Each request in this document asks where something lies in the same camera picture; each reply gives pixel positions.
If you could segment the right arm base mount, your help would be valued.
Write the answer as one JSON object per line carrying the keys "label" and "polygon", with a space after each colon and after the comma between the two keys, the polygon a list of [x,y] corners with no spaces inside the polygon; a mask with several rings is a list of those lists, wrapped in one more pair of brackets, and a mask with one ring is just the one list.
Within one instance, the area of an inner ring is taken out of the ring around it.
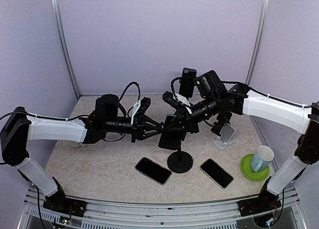
{"label": "right arm base mount", "polygon": [[242,217],[271,211],[275,208],[280,208],[281,206],[282,204],[278,197],[275,197],[274,199],[270,199],[267,197],[256,197],[246,200],[240,200],[238,202],[240,215]]}

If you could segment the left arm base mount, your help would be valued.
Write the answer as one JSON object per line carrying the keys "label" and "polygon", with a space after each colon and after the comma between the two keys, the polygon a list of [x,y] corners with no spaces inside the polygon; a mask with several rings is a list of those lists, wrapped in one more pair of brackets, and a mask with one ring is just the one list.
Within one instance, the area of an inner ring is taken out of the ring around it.
{"label": "left arm base mount", "polygon": [[54,212],[82,218],[86,211],[87,202],[68,197],[49,197],[45,199],[43,207]]}

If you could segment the blue-edged black phone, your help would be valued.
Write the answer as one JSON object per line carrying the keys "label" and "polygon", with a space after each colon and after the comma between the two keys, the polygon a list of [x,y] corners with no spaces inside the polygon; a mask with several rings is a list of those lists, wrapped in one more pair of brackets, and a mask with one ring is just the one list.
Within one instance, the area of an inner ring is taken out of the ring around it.
{"label": "blue-edged black phone", "polygon": [[179,80],[179,94],[187,99],[193,96],[194,91],[194,79],[196,78],[197,70],[192,68],[183,68],[182,76]]}

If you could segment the teal-edged black phone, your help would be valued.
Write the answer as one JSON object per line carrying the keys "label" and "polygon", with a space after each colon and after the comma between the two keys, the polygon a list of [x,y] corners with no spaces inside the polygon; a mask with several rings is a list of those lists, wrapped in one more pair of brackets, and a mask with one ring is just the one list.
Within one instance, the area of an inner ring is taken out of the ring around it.
{"label": "teal-edged black phone", "polygon": [[183,135],[182,131],[172,131],[163,128],[158,146],[162,149],[176,151],[181,144]]}

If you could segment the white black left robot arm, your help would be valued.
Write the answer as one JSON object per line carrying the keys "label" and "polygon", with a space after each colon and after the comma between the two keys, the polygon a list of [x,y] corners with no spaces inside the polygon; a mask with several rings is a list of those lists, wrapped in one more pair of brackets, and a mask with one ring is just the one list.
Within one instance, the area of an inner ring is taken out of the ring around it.
{"label": "white black left robot arm", "polygon": [[51,118],[33,115],[24,107],[16,107],[6,114],[7,122],[0,132],[2,159],[5,164],[15,167],[26,180],[33,183],[50,203],[63,212],[70,206],[59,183],[49,176],[28,153],[29,141],[52,140],[70,141],[80,144],[95,144],[106,138],[107,133],[129,134],[131,142],[141,141],[162,132],[159,123],[145,114],[151,99],[144,97],[133,105],[131,117],[125,112],[118,96],[105,94],[95,101],[95,109],[89,116],[74,118]]}

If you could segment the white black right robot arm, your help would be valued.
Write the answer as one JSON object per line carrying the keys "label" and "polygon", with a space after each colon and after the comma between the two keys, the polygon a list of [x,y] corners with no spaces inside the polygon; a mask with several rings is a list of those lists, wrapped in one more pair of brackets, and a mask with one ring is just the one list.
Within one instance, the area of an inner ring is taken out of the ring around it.
{"label": "white black right robot arm", "polygon": [[176,109],[176,117],[165,126],[166,130],[197,133],[198,123],[216,114],[234,113],[247,115],[284,125],[300,133],[298,147],[260,191],[255,207],[265,211],[293,180],[297,179],[308,165],[319,160],[319,104],[296,104],[261,93],[250,86],[233,82],[226,89],[225,81],[211,70],[197,78],[182,78],[181,82],[193,84],[199,90],[202,101],[191,105],[175,90],[162,95],[164,102]]}

